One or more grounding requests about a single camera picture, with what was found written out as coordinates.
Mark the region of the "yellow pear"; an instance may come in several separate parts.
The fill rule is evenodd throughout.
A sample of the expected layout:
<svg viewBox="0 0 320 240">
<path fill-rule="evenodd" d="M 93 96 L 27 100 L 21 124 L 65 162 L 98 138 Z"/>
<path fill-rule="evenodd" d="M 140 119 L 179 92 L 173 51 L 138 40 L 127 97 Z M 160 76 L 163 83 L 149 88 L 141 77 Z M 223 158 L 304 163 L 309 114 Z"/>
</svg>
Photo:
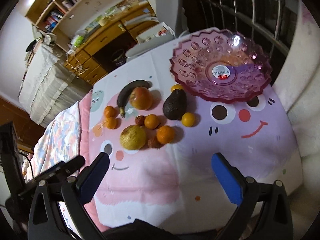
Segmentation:
<svg viewBox="0 0 320 240">
<path fill-rule="evenodd" d="M 127 150 L 139 150 L 147 141 L 144 128 L 137 125 L 126 127 L 120 134 L 120 144 Z"/>
</svg>

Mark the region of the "red lychee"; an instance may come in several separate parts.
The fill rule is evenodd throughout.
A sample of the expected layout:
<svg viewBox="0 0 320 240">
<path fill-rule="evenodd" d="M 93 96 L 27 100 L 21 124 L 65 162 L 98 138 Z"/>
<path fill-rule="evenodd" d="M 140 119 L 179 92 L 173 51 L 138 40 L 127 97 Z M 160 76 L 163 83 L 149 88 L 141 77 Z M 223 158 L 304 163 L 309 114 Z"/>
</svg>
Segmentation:
<svg viewBox="0 0 320 240">
<path fill-rule="evenodd" d="M 144 126 L 145 116 L 139 115 L 135 118 L 135 123 L 137 126 Z"/>
<path fill-rule="evenodd" d="M 161 148 L 162 144 L 157 140 L 156 137 L 153 137 L 148 140 L 148 147 L 149 148 Z"/>
</svg>

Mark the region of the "large orange mandarin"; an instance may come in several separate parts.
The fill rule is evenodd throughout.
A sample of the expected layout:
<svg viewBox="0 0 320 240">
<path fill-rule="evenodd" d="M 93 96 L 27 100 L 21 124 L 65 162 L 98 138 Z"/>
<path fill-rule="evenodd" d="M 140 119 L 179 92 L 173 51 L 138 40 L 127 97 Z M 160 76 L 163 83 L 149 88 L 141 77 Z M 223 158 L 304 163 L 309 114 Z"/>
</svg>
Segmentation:
<svg viewBox="0 0 320 240">
<path fill-rule="evenodd" d="M 157 130 L 156 138 L 162 145 L 171 143 L 175 139 L 175 130 L 171 126 L 162 126 Z"/>
</svg>

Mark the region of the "dark avocado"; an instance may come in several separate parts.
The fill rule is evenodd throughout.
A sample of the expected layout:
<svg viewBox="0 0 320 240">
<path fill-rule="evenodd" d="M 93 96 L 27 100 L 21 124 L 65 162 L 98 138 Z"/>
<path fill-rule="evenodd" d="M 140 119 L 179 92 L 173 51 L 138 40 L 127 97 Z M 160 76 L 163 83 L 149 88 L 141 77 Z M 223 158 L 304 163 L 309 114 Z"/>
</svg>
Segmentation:
<svg viewBox="0 0 320 240">
<path fill-rule="evenodd" d="M 187 111 L 187 95 L 182 89 L 175 89 L 163 103 L 163 114 L 169 120 L 181 120 Z"/>
</svg>

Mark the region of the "lace covered cabinet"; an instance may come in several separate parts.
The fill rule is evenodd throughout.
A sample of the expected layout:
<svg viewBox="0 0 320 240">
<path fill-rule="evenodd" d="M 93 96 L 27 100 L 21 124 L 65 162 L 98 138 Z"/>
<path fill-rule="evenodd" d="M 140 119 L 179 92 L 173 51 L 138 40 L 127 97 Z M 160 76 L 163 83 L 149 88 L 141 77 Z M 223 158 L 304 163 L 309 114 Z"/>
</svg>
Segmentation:
<svg viewBox="0 0 320 240">
<path fill-rule="evenodd" d="M 40 43 L 20 86 L 19 103 L 31 120 L 44 128 L 92 89 L 64 66 L 65 61 L 61 48 Z"/>
</svg>

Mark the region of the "small yellow citrus front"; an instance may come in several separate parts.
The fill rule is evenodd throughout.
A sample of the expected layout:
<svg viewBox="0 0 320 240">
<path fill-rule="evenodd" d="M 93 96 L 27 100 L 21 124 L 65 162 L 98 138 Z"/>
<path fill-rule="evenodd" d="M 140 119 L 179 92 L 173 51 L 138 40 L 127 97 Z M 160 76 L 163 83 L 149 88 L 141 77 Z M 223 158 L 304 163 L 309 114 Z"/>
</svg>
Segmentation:
<svg viewBox="0 0 320 240">
<path fill-rule="evenodd" d="M 181 118 L 181 123 L 185 127 L 193 127 L 196 122 L 196 116 L 194 113 L 187 112 Z"/>
</svg>

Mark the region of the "cartoon printed cloth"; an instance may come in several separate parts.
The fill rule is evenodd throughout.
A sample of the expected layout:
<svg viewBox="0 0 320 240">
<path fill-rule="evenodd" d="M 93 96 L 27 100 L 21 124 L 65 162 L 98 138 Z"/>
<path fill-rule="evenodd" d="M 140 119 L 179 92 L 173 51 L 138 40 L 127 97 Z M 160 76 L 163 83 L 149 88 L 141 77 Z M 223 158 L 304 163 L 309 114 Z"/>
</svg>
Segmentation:
<svg viewBox="0 0 320 240">
<path fill-rule="evenodd" d="M 179 84 L 170 71 L 173 49 L 188 38 L 159 46 L 124 64 L 93 87 L 89 117 L 89 157 L 100 152 L 110 158 L 109 169 L 95 196 L 95 220 L 110 229 L 140 219 L 173 233 L 190 233 L 222 227 L 235 205 L 230 203 L 212 167 L 220 152 L 244 176 L 262 183 L 281 180 L 287 193 L 302 185 L 303 172 L 296 137 L 277 94 L 270 86 L 244 102 L 211 102 L 187 95 L 187 112 L 194 113 L 193 127 L 169 120 L 163 103 L 171 87 Z M 130 82 L 145 80 L 153 104 L 148 110 L 125 106 L 121 118 L 117 106 L 120 91 Z M 103 126 L 104 109 L 117 110 L 117 127 Z M 120 144 L 121 132 L 136 125 L 139 115 L 157 115 L 156 129 L 144 128 L 147 141 L 139 150 Z M 175 130 L 175 139 L 161 148 L 149 148 L 162 126 Z"/>
</svg>

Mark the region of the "overripe dark banana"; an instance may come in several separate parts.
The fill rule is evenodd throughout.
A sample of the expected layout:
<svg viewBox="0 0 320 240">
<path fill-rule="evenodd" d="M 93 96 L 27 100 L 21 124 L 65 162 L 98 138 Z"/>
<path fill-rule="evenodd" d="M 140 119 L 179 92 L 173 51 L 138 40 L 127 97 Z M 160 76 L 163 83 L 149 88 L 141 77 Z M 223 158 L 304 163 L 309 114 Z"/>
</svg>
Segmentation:
<svg viewBox="0 0 320 240">
<path fill-rule="evenodd" d="M 127 84 L 119 93 L 117 98 L 117 106 L 121 118 L 125 118 L 125 106 L 132 91 L 137 87 L 150 88 L 151 83 L 145 80 L 135 80 Z"/>
</svg>

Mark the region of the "red apple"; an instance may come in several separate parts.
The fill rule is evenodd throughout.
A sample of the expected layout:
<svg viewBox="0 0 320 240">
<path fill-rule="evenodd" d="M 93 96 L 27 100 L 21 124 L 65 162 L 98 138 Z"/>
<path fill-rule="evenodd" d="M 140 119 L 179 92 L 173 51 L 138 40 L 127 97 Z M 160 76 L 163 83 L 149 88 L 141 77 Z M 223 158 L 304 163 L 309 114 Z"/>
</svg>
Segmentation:
<svg viewBox="0 0 320 240">
<path fill-rule="evenodd" d="M 131 92 L 129 102 L 138 110 L 148 110 L 153 104 L 153 97 L 147 88 L 137 87 Z"/>
</svg>

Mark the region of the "white pillow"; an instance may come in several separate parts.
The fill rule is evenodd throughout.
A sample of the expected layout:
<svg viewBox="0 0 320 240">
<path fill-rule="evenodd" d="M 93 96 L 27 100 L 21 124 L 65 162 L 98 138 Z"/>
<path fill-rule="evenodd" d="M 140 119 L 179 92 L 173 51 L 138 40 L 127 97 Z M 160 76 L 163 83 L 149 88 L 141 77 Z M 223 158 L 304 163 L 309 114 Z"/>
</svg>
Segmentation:
<svg viewBox="0 0 320 240">
<path fill-rule="evenodd" d="M 291 48 L 273 88 L 296 135 L 304 186 L 319 197 L 319 26 L 302 1 Z"/>
</svg>

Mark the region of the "small yellow citrus near bowl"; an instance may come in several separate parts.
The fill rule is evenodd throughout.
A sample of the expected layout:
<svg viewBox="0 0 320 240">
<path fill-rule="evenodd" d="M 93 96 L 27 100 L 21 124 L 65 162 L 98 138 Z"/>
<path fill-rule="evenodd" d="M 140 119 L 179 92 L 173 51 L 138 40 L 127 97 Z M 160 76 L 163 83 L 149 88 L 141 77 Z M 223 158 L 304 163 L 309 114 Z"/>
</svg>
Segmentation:
<svg viewBox="0 0 320 240">
<path fill-rule="evenodd" d="M 178 92 L 183 92 L 183 91 L 184 91 L 184 88 L 183 88 L 182 85 L 176 84 L 176 85 L 173 85 L 173 86 L 171 87 L 171 92 L 172 92 L 172 93 L 173 93 L 173 92 L 178 93 Z"/>
</svg>

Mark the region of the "pink plastic fruit bowl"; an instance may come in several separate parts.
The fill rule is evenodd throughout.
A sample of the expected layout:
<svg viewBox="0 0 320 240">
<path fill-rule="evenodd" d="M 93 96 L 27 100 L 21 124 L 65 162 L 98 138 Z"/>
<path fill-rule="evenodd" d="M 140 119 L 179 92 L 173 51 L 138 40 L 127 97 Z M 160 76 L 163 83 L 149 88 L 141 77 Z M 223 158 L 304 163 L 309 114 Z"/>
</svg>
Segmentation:
<svg viewBox="0 0 320 240">
<path fill-rule="evenodd" d="M 211 102 L 248 101 L 271 82 L 272 67 L 262 47 L 227 29 L 190 35 L 173 49 L 170 63 L 177 83 Z"/>
</svg>

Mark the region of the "wooden desk with drawers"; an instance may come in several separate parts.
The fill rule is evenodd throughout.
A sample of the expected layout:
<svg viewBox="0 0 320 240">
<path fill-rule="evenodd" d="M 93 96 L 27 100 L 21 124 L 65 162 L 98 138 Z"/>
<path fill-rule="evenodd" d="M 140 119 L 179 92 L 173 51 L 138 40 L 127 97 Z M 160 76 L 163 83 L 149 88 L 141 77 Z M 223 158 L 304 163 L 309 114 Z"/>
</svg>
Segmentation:
<svg viewBox="0 0 320 240">
<path fill-rule="evenodd" d="M 129 25 L 138 16 L 155 16 L 148 2 L 133 5 L 113 16 L 69 56 L 64 66 L 90 85 L 125 63 L 125 53 L 138 44 L 136 37 L 156 25 L 146 21 Z"/>
</svg>

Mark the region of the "wooden bookshelf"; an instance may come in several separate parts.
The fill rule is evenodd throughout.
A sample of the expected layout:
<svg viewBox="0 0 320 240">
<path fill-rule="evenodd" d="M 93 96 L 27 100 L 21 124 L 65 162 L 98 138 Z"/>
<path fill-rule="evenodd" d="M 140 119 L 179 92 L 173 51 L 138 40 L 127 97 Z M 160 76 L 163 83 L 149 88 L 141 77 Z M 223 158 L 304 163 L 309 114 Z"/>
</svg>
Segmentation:
<svg viewBox="0 0 320 240">
<path fill-rule="evenodd" d="M 55 43 L 67 52 L 74 34 L 111 7 L 140 4 L 148 0 L 32 0 L 25 17 L 38 29 L 54 34 Z"/>
</svg>

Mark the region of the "white storage box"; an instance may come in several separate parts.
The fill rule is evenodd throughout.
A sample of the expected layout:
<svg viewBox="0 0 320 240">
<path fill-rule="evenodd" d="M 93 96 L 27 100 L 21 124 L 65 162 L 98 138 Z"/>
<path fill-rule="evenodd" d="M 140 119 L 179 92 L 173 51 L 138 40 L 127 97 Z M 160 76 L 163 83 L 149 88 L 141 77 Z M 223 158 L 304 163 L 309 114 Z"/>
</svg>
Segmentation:
<svg viewBox="0 0 320 240">
<path fill-rule="evenodd" d="M 158 23 L 157 25 L 151 27 L 150 29 L 142 32 L 136 36 L 136 40 L 139 44 L 148 42 L 153 38 L 161 37 L 165 35 L 175 36 L 174 31 L 164 22 Z"/>
</svg>

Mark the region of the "metal window grille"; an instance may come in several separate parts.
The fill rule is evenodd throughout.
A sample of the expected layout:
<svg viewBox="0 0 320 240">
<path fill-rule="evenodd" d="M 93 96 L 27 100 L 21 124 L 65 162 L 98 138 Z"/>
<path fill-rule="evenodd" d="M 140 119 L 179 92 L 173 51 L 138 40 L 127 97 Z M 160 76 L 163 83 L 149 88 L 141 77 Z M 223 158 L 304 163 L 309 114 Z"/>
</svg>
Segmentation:
<svg viewBox="0 0 320 240">
<path fill-rule="evenodd" d="M 298 0 L 183 0 L 192 32 L 216 27 L 239 32 L 268 55 L 288 55 L 295 34 Z"/>
</svg>

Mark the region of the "grey office chair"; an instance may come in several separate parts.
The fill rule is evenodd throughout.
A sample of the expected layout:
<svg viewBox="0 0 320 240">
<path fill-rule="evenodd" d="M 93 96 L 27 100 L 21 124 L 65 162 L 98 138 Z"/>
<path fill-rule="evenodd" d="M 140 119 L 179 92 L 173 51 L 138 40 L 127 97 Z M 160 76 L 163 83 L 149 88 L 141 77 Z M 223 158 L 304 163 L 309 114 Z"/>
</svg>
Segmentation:
<svg viewBox="0 0 320 240">
<path fill-rule="evenodd" d="M 150 14 L 137 16 L 129 21 L 126 21 L 124 25 L 129 27 L 134 24 L 145 22 L 155 22 L 156 25 L 164 22 L 174 31 L 175 36 L 165 35 L 153 38 L 148 42 L 141 44 L 138 43 L 125 53 L 127 62 L 156 47 L 189 33 L 185 10 L 182 7 L 182 0 L 156 0 L 155 16 L 151 16 Z"/>
</svg>

